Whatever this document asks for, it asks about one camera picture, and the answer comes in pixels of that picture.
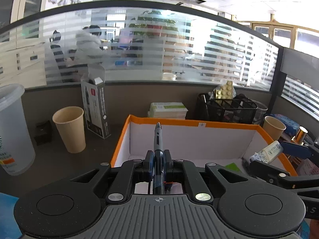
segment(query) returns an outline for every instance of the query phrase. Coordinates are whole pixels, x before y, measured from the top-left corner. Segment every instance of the gray ribbed plate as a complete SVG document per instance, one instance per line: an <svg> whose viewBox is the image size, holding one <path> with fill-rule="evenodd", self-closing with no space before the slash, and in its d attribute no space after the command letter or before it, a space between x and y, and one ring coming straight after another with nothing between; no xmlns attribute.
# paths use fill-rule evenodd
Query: gray ribbed plate
<svg viewBox="0 0 319 239"><path fill-rule="evenodd" d="M186 195L133 195L129 202L108 206L95 225L72 239L247 239L225 226L210 206ZM286 239L299 238L291 234Z"/></svg>

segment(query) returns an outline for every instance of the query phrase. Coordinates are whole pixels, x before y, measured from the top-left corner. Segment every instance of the cup rim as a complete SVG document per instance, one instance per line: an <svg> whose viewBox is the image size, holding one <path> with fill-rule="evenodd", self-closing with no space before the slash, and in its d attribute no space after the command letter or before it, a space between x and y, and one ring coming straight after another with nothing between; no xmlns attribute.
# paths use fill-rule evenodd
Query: cup rim
<svg viewBox="0 0 319 239"><path fill-rule="evenodd" d="M276 121L279 121L280 123L282 123L282 124L284 125L285 128L279 128L279 127L276 127L276 126L274 126L273 124L269 123L269 122L267 121L267 119L269 119L269 118L272 118L272 119L275 119ZM285 125L282 121L280 121L280 120L274 118L273 116L266 116L266 117L265 117L265 121L266 121L270 126L276 128L276 129L278 129L278 130L284 131L284 130L286 130L286 128L287 128L286 125Z"/></svg>
<svg viewBox="0 0 319 239"><path fill-rule="evenodd" d="M64 110L64 109L67 109L67 108L78 108L78 109L81 109L82 113L81 113L80 116L78 116L77 118L75 118L75 119L73 119L73 120L66 121L66 122L56 122L56 121L54 120L54 116L55 116L58 112L60 112L61 110ZM78 120L79 118L83 117L83 114L84 114L84 110L83 110L81 107L78 107L78 106L68 106L68 107L64 107L64 108L59 109L58 111L56 111L56 112L53 114L53 116L52 116L52 121L53 121L55 124L67 124L67 123L73 122L73 121Z"/></svg>

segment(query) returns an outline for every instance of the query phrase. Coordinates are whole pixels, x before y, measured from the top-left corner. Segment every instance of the green paper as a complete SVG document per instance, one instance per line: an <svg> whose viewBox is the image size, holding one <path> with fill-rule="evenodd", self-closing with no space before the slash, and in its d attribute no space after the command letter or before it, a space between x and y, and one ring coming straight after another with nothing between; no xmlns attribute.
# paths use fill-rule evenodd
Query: green paper
<svg viewBox="0 0 319 239"><path fill-rule="evenodd" d="M232 171L241 172L241 170L237 167L235 163L228 164L225 167Z"/></svg>

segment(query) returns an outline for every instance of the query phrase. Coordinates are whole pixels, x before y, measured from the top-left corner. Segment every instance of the cubicle partition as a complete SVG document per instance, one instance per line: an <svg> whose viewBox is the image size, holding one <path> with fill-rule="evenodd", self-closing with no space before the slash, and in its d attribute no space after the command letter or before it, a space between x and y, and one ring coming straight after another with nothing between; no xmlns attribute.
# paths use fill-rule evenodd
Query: cubicle partition
<svg viewBox="0 0 319 239"><path fill-rule="evenodd" d="M43 29L32 28L40 19ZM90 25L99 29L85 28ZM128 114L146 116L155 101L182 101L192 118L198 93L232 80L237 93L317 135L316 124L310 124L317 123L316 70L302 62L308 55L284 52L273 40L223 17L172 4L104 0L33 14L0 29L0 36L11 32L25 46L12 50L0 40L0 85L18 82L27 88L22 101L30 129L63 106L82 106L80 77L98 64L114 124ZM34 36L37 42L28 43ZM315 58L307 60L317 65ZM283 104L306 112L306 124L302 114L295 116Z"/></svg>

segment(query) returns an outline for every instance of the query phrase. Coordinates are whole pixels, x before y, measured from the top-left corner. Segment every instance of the open cardboard box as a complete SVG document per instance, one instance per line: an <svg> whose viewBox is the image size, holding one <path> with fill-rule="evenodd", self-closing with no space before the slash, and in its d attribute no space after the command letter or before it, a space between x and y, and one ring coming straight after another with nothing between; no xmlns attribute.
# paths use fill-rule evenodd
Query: open cardboard box
<svg viewBox="0 0 319 239"><path fill-rule="evenodd" d="M157 122L162 125L163 149L170 151L172 159L189 160L197 167L205 167L206 163L222 166L235 163L245 173L242 157L249 160L250 156L273 142L259 125L138 118L130 115L111 160L112 167L119 167L127 160L144 159L147 151L154 149ZM297 175L284 154L271 164L290 172L292 176ZM135 193L145 191L147 184L135 189Z"/></svg>

